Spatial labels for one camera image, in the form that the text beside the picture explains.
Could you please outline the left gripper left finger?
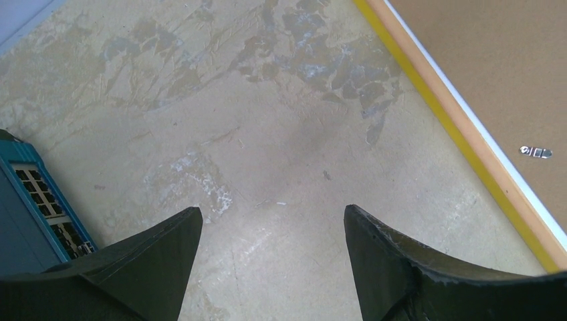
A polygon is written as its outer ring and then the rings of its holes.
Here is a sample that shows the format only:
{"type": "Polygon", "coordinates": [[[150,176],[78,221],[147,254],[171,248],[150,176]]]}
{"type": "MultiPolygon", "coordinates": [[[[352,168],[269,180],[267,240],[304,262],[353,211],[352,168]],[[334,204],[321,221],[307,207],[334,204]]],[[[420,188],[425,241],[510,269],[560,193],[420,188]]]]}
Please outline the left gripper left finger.
{"type": "Polygon", "coordinates": [[[94,253],[1,278],[2,320],[177,320],[203,227],[189,207],[94,253]]]}

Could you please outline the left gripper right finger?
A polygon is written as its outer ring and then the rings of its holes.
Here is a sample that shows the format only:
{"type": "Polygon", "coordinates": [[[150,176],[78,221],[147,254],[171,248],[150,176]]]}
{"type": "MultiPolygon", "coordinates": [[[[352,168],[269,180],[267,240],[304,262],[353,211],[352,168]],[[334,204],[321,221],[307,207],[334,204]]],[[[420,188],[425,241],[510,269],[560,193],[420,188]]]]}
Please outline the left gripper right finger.
{"type": "Polygon", "coordinates": [[[566,273],[523,276],[451,257],[379,221],[344,211],[364,320],[565,320],[566,273]]]}

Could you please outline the brown backing board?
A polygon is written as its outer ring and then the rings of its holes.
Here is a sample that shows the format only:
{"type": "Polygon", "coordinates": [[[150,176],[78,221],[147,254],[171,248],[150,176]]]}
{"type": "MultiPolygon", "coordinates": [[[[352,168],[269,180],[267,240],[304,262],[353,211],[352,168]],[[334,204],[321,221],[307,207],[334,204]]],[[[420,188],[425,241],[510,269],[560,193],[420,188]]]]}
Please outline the brown backing board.
{"type": "Polygon", "coordinates": [[[565,227],[566,1],[392,6],[565,227]]]}

